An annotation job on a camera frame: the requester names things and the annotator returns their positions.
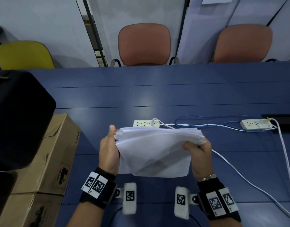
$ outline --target power outlet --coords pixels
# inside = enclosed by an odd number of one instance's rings
[[[268,119],[243,119],[241,126],[245,130],[264,130],[273,127]]]
[[[151,121],[152,121],[152,119],[135,120],[133,122],[133,126],[136,126],[136,127],[147,127],[147,126],[150,126],[151,127]],[[154,123],[153,123],[153,126],[159,128],[160,127],[160,122],[158,120],[155,120]]]

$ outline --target chair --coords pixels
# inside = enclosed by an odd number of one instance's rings
[[[171,38],[168,28],[162,24],[140,23],[125,26],[119,32],[119,54],[126,66],[164,65],[169,59]],[[172,57],[171,62],[179,64],[177,57]]]
[[[0,67],[2,70],[55,68],[48,49],[37,41],[14,41],[0,45]]]
[[[260,62],[270,49],[272,35],[272,30],[264,25],[229,26],[219,35],[213,63]]]

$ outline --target brown cardboard box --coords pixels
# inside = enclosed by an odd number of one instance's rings
[[[12,194],[0,215],[0,227],[52,227],[58,217],[62,196]]]
[[[9,171],[16,177],[11,194],[65,194],[81,129],[67,114],[55,114],[33,161]]]

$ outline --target hand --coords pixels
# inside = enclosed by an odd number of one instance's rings
[[[189,141],[183,145],[183,149],[191,154],[192,172],[196,180],[213,174],[211,143],[206,138],[203,140],[206,142],[200,146]]]
[[[99,167],[116,176],[120,167],[120,154],[115,145],[115,134],[116,127],[110,125],[108,135],[100,142]]]

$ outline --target table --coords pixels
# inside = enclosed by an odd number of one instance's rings
[[[81,193],[81,185],[98,165],[100,140],[108,126],[132,126],[135,119],[159,118],[173,123],[183,115],[219,116],[290,114],[290,62],[109,67],[31,70],[56,100],[55,113],[68,113],[82,134],[57,227],[66,226]],[[217,119],[213,122],[225,122]],[[211,123],[204,119],[202,123]],[[203,130],[212,148],[227,158],[250,182],[270,193],[290,211],[290,184],[279,136],[272,132],[243,133],[215,127]],[[290,159],[290,134],[285,134]],[[238,203],[243,226],[290,226],[271,200],[247,184],[213,154],[214,171]],[[196,226],[192,219],[174,216],[175,188],[197,190],[190,171],[182,178],[118,175],[119,187],[137,183],[137,213],[118,213],[112,226]],[[121,207],[106,208],[102,226]],[[196,206],[192,215],[208,226]]]

